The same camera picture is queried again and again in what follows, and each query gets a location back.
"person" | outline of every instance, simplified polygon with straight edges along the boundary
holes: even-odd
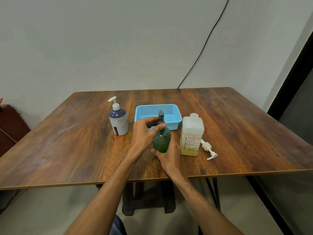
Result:
[[[122,221],[115,213],[127,179],[137,160],[152,143],[157,132],[166,127],[166,123],[157,125],[158,120],[158,117],[149,117],[134,123],[127,155],[97,195],[70,225],[65,235],[126,234]],[[181,150],[179,144],[175,142],[173,133],[166,153],[160,153],[155,149],[151,149],[151,152],[158,157],[166,174],[181,191],[204,235],[242,234],[190,183],[182,170]]]

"forearm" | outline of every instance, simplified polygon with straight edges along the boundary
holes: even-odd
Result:
[[[110,233],[123,189],[137,162],[138,154],[134,149],[129,150],[97,195],[68,228],[66,235]]]
[[[194,188],[187,177],[180,175],[172,180],[186,199],[204,235],[242,235],[222,213]]]

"table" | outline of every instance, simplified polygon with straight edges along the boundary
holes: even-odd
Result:
[[[127,110],[129,132],[116,136],[108,112],[117,97]],[[182,117],[204,122],[208,152],[182,156],[188,177],[255,175],[313,169],[313,146],[270,117],[236,90],[222,88],[76,92],[0,158],[0,189],[103,184],[130,145],[138,105],[176,104]],[[180,124],[174,131],[176,140]],[[130,182],[167,180],[158,159],[146,150]]]

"blue plastic basket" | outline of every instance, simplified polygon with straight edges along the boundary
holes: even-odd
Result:
[[[166,122],[166,126],[169,128],[169,130],[177,130],[179,123],[182,122],[182,116],[177,105],[174,104],[137,106],[135,112],[135,122],[138,119],[159,116],[160,110],[164,112],[164,121]]]

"hand sanitizer bottle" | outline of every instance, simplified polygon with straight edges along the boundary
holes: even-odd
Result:
[[[180,138],[182,155],[198,155],[203,133],[203,121],[198,114],[192,113],[182,119],[182,137]]]
[[[126,110],[119,107],[116,103],[116,96],[108,100],[108,102],[113,101],[113,110],[109,112],[109,118],[112,125],[112,129],[117,136],[127,134],[128,124],[127,124],[127,114]]]
[[[162,110],[159,111],[159,121],[157,124],[162,124],[164,122],[164,113]],[[166,127],[165,129],[162,129],[160,132],[156,134],[156,136],[153,139],[153,148],[158,150],[160,153],[166,153],[168,149],[168,145],[170,144],[171,140],[171,132]]]

